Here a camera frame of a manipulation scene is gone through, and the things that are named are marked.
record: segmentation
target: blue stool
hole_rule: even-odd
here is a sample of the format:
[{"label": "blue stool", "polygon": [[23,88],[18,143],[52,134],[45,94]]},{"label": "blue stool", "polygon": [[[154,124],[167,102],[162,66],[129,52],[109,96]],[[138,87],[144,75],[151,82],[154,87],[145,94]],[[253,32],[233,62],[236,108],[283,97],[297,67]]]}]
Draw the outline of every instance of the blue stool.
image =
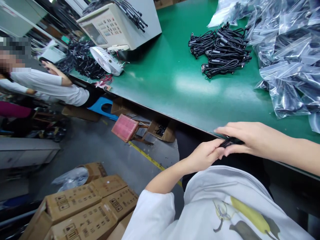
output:
[{"label": "blue stool", "polygon": [[[119,117],[116,116],[116,115],[111,114],[112,103],[113,102],[111,100],[109,100],[109,99],[107,99],[105,97],[100,97],[98,99],[98,101],[96,101],[96,103],[93,104],[88,109],[91,110],[91,111],[94,111],[96,113],[100,113],[101,115],[106,116],[106,117],[110,118],[111,120],[117,121]],[[104,110],[106,112],[102,110],[102,106],[105,105],[105,104],[109,105],[107,108],[104,108]]]}]

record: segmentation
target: red stool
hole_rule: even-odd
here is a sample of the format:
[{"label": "red stool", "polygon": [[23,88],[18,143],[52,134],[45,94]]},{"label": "red stool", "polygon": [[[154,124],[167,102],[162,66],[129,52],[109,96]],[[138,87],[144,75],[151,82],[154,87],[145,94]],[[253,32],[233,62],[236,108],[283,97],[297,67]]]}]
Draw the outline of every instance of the red stool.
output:
[{"label": "red stool", "polygon": [[150,122],[133,120],[123,114],[120,115],[116,123],[114,124],[111,132],[117,135],[125,143],[130,140],[143,142],[145,144],[153,145],[153,143],[144,140],[144,137],[137,135],[140,128],[148,128]]}]

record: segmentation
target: white fan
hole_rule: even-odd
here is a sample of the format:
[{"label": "white fan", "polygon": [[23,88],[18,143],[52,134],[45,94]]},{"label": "white fan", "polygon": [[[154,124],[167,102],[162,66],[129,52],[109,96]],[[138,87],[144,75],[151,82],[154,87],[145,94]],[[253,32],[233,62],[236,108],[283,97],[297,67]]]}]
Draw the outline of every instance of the white fan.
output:
[{"label": "white fan", "polygon": [[121,64],[116,60],[109,51],[101,47],[91,47],[90,52],[99,65],[108,73],[112,73],[114,76],[119,76],[123,69]]}]

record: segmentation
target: white shirt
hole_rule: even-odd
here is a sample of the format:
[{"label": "white shirt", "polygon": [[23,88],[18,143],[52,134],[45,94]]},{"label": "white shirt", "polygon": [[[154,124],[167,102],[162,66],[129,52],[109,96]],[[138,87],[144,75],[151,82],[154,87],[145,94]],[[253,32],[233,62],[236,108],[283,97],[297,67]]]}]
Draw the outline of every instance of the white shirt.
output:
[{"label": "white shirt", "polygon": [[74,84],[70,87],[61,86],[62,78],[60,76],[35,69],[16,69],[11,73],[11,78],[22,86],[60,99],[70,105],[81,106],[89,98],[87,90]]},{"label": "white shirt", "polygon": [[122,240],[313,239],[252,175],[228,166],[196,173],[174,221],[174,196],[143,190]]},{"label": "white shirt", "polygon": [[0,86],[3,87],[4,89],[11,91],[11,92],[20,93],[20,94],[30,96],[30,97],[36,97],[36,98],[39,98],[45,102],[58,102],[59,101],[59,99],[57,99],[57,98],[50,97],[50,96],[43,94],[43,93],[40,93],[40,92],[36,92],[33,95],[27,94],[28,88],[21,86],[19,83],[10,82],[8,79],[5,79],[5,78],[0,79]]}]

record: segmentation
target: yellow floor line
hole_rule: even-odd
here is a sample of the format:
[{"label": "yellow floor line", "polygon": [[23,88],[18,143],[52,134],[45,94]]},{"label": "yellow floor line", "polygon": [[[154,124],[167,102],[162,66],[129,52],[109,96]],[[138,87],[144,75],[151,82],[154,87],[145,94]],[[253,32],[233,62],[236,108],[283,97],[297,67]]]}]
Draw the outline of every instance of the yellow floor line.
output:
[{"label": "yellow floor line", "polygon": [[[108,123],[104,120],[102,120],[102,122],[105,125],[108,125]],[[149,155],[147,155],[144,151],[142,151],[140,148],[138,148],[134,143],[132,143],[131,141],[128,142],[130,146],[132,146],[135,150],[137,150],[138,152],[140,152],[142,154],[142,156],[144,156],[146,159],[148,159],[150,162],[153,163],[153,165],[155,165],[157,168],[159,168],[161,171],[166,170],[163,166],[161,166],[159,163],[157,163],[155,160],[153,160]],[[182,182],[179,181],[177,182],[177,184],[182,187]]]}]

